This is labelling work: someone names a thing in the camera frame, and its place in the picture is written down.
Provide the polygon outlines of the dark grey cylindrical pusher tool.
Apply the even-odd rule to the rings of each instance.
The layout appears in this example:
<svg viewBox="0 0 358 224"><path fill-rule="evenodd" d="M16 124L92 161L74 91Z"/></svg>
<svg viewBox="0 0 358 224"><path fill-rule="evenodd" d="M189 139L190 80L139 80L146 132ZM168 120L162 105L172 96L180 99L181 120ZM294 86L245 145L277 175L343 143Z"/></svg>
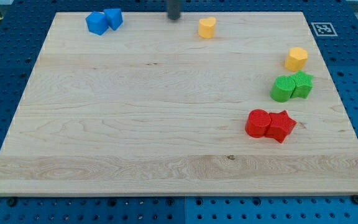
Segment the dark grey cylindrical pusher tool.
<svg viewBox="0 0 358 224"><path fill-rule="evenodd" d="M181 16L181 1L167 0L167 17L170 20L178 20Z"/></svg>

